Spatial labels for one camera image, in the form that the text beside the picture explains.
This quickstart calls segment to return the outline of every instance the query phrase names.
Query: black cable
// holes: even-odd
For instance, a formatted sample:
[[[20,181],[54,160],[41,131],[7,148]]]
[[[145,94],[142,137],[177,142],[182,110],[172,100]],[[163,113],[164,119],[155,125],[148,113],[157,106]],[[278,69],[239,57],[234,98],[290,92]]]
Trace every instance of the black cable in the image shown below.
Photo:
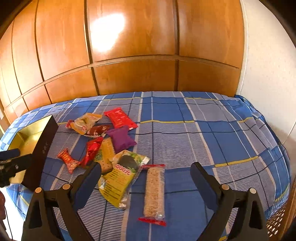
[[[7,215],[6,207],[4,206],[4,208],[5,208],[6,218],[7,218],[7,222],[8,222],[8,226],[9,226],[10,234],[11,234],[11,240],[13,240],[12,232],[11,232],[11,228],[10,228],[9,221],[8,221],[8,215]]]

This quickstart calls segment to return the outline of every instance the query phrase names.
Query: open box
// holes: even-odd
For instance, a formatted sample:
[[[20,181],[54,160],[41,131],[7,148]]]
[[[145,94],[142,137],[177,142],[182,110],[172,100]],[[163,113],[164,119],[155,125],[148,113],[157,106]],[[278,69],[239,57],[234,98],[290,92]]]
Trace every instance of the open box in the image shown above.
[[[31,191],[39,187],[45,159],[57,129],[58,125],[50,115],[16,133],[8,150],[18,148],[20,156],[32,153],[32,165],[10,178],[10,183],[21,183]]]

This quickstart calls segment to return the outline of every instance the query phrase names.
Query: purple snack package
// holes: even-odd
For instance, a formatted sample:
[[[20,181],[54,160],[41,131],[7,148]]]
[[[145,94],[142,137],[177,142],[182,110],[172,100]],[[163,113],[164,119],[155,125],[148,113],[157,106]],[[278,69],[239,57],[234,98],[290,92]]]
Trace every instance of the purple snack package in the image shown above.
[[[119,153],[137,144],[137,142],[128,136],[128,131],[128,126],[122,126],[121,128],[115,128],[106,132],[112,139],[115,153]]]

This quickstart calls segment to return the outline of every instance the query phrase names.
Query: wooden wall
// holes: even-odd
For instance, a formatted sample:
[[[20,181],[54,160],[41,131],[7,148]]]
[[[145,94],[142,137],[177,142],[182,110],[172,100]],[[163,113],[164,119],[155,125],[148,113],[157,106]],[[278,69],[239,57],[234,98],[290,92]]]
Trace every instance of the wooden wall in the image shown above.
[[[0,99],[34,108],[132,91],[235,94],[239,0],[32,0],[0,40]]]

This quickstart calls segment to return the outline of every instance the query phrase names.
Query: mattress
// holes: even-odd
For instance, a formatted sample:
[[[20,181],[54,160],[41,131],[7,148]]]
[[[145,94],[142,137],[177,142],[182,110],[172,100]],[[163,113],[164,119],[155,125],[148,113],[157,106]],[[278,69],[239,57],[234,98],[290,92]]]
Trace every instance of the mattress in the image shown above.
[[[246,191],[255,188],[266,218],[275,213],[289,195],[289,158],[264,117],[243,97],[230,98],[209,92],[133,92],[78,98],[29,111],[17,118],[0,140],[6,150],[23,127],[53,115],[59,127],[43,169],[40,186],[58,189],[72,182],[84,169],[71,175],[57,154],[68,148],[81,160],[89,139],[66,129],[69,119],[86,112],[102,114],[121,107],[138,124],[129,136],[138,144],[130,148],[148,156],[151,164],[165,164],[165,216],[167,226],[138,221],[143,216],[146,172],[129,190],[128,208],[108,203],[96,186],[79,215],[95,240],[196,240],[213,211],[209,210],[191,176],[190,166],[200,162],[220,183]],[[104,116],[99,124],[110,124]],[[8,187],[13,202],[25,219],[32,193],[24,186]],[[221,240],[227,238],[236,215],[232,210]],[[69,234],[59,213],[58,223],[66,240]]]

